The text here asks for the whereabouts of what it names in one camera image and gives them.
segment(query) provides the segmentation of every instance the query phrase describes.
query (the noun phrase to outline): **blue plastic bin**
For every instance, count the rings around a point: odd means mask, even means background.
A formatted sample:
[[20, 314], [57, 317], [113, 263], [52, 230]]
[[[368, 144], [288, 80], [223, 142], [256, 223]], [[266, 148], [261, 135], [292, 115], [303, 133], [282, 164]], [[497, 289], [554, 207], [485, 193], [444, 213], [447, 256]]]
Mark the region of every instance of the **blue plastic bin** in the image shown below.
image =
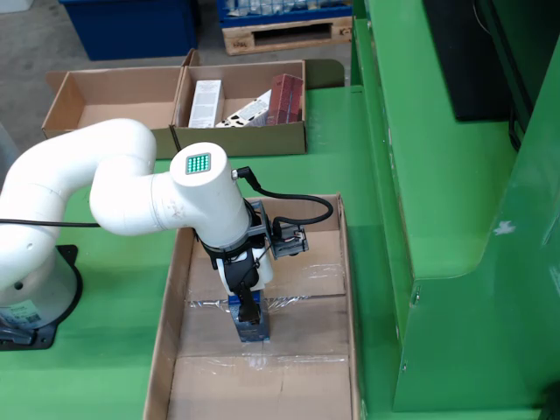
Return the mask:
[[187, 54], [197, 47], [191, 1], [59, 0], [91, 60]]
[[216, 0], [216, 3], [222, 28], [352, 16], [352, 6], [344, 0]]

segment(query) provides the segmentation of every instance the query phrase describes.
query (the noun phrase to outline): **robotic arm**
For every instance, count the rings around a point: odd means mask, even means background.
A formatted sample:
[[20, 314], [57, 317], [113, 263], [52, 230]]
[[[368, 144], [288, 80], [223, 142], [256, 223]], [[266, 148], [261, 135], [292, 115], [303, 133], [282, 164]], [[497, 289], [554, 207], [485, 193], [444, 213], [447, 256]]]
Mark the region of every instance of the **robotic arm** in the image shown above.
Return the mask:
[[[40, 143], [16, 161], [0, 195], [0, 321], [36, 329], [58, 319], [72, 303], [76, 281], [55, 244], [68, 199], [91, 184], [92, 215], [109, 232], [194, 228], [228, 294], [241, 302], [239, 320], [259, 322], [251, 291], [272, 279], [268, 250], [275, 258], [307, 250], [303, 228], [291, 223], [298, 220], [278, 218], [282, 222], [271, 224], [260, 202], [244, 200], [238, 178], [247, 178], [257, 191], [260, 186], [249, 168], [232, 171], [216, 144], [184, 148], [166, 173], [152, 173], [155, 160], [150, 130], [118, 119]], [[322, 204], [329, 211], [312, 222], [333, 212], [328, 202]]]

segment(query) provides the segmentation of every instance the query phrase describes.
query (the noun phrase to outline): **cardboard box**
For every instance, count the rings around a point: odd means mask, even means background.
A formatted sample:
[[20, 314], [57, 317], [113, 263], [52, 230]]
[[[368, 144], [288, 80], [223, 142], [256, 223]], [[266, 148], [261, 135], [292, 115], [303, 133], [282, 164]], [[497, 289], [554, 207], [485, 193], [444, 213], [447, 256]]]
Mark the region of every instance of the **cardboard box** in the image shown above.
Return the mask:
[[189, 66], [182, 75], [173, 121], [181, 146], [197, 142], [220, 145], [228, 156], [291, 155], [306, 153], [305, 95], [301, 100], [301, 121], [275, 127], [241, 129], [189, 129], [188, 121], [197, 81], [220, 79], [224, 87], [224, 116], [230, 116], [270, 90], [272, 78], [291, 74], [304, 80], [305, 61], [240, 64], [232, 66]]
[[[239, 341], [217, 272], [193, 231], [178, 231], [144, 419], [360, 418], [344, 207], [325, 197], [335, 212], [306, 228], [310, 250], [273, 262], [268, 342]], [[323, 211], [262, 201], [271, 217]]]
[[244, 127], [243, 131], [237, 130], [239, 133], [186, 127], [196, 80], [225, 77], [227, 100], [222, 114], [229, 116], [269, 90], [273, 76], [290, 71], [304, 78], [308, 90], [344, 86], [344, 67], [332, 59], [201, 67], [199, 55], [191, 50], [182, 66], [48, 73], [47, 83], [56, 96], [43, 131], [46, 138], [51, 138], [89, 124], [126, 117], [152, 129], [158, 159], [173, 158], [177, 153], [172, 130], [183, 147], [208, 141], [221, 145], [229, 156], [305, 153], [304, 94], [300, 122]]
[[[158, 145], [172, 143], [169, 125], [182, 73], [180, 66], [68, 72], [43, 123], [45, 136], [132, 118], [152, 130]], [[157, 149], [161, 158], [166, 150]]]

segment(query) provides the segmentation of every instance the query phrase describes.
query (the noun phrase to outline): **white box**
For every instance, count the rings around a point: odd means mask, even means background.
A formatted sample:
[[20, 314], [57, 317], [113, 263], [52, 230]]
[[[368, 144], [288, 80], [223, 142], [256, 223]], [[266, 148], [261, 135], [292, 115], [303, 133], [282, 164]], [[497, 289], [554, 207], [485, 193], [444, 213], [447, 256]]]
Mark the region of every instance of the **white box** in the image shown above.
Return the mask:
[[34, 0], [0, 0], [0, 13], [13, 13], [14, 11], [28, 11]]
[[269, 114], [270, 95], [272, 90], [251, 101], [224, 121], [216, 124], [217, 128], [232, 127], [263, 127]]
[[199, 80], [192, 98], [190, 129], [211, 129], [221, 120], [224, 90], [221, 80]]

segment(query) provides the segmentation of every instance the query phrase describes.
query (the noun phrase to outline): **green led display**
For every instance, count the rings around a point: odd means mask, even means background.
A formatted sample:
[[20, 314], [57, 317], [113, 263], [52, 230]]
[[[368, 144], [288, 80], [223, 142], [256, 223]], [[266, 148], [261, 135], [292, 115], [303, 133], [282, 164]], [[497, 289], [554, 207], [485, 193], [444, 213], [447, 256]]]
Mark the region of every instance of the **green led display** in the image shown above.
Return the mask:
[[210, 171], [210, 153], [189, 156], [186, 159], [186, 173], [199, 173]]

